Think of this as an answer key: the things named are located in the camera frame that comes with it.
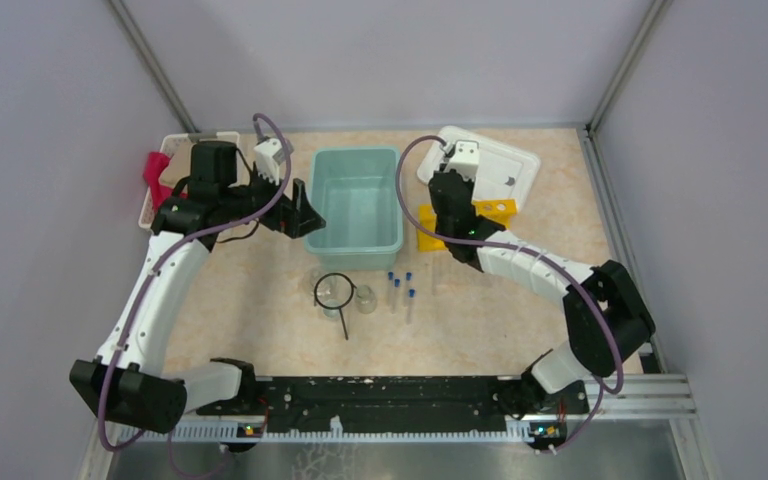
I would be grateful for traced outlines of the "yellow test tube rack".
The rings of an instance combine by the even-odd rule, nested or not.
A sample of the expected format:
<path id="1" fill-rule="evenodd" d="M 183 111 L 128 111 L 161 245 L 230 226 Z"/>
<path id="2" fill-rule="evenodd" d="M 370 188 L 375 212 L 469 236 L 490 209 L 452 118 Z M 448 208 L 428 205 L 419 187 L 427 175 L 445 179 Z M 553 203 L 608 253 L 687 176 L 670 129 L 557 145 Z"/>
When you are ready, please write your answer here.
<path id="1" fill-rule="evenodd" d="M 518 213 L 518 205 L 513 199 L 503 200 L 473 200 L 476 213 L 490 220 L 509 227 L 511 218 Z M 420 224 L 430 231 L 436 227 L 436 214 L 431 204 L 421 204 L 418 207 Z M 417 248 L 420 252 L 439 251 L 445 248 L 444 243 L 430 235 L 417 231 Z"/>

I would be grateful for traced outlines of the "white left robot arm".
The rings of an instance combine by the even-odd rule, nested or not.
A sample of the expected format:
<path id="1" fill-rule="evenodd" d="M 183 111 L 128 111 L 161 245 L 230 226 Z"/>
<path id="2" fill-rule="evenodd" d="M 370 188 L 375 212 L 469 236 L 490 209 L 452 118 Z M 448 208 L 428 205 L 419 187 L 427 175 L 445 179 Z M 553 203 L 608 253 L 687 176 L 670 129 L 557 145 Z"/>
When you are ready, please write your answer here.
<path id="1" fill-rule="evenodd" d="M 260 399 L 250 364 L 219 359 L 183 374 L 163 374 L 171 332 L 197 273 L 219 235 L 256 223 L 291 239 L 325 227 L 305 184 L 291 179 L 290 147 L 266 138 L 254 147 L 249 181 L 238 182 L 240 149 L 205 140 L 190 148 L 190 172 L 155 213 L 140 277 L 107 340 L 77 360 L 69 381 L 100 421 L 166 434 L 194 409 L 222 401 L 237 414 Z"/>

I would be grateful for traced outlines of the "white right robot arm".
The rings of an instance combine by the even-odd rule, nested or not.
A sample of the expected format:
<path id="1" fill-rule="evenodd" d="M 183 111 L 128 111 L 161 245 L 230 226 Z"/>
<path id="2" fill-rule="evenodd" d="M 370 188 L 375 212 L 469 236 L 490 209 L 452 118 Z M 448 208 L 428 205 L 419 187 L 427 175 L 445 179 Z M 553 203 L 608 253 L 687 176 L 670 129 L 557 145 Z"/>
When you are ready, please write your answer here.
<path id="1" fill-rule="evenodd" d="M 515 418 L 550 411 L 563 389 L 619 367 L 656 331 L 627 268 L 615 260 L 590 266 L 531 245 L 480 214 L 473 184 L 456 172 L 437 172 L 428 184 L 435 234 L 460 263 L 506 278 L 557 306 L 567 341 L 538 357 L 517 387 L 498 394 L 500 410 Z"/>

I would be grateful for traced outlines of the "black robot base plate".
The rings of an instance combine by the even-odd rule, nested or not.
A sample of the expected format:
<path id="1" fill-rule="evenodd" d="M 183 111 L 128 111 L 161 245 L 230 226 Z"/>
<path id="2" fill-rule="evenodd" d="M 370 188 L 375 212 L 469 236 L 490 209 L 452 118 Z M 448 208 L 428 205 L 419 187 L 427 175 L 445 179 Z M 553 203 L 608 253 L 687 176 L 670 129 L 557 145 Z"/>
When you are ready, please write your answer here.
<path id="1" fill-rule="evenodd" d="M 263 416 L 269 433 L 496 433 L 529 415 L 588 414 L 585 385 L 554 394 L 519 376 L 282 376 L 244 381 L 240 393 L 197 409 L 203 416 Z"/>

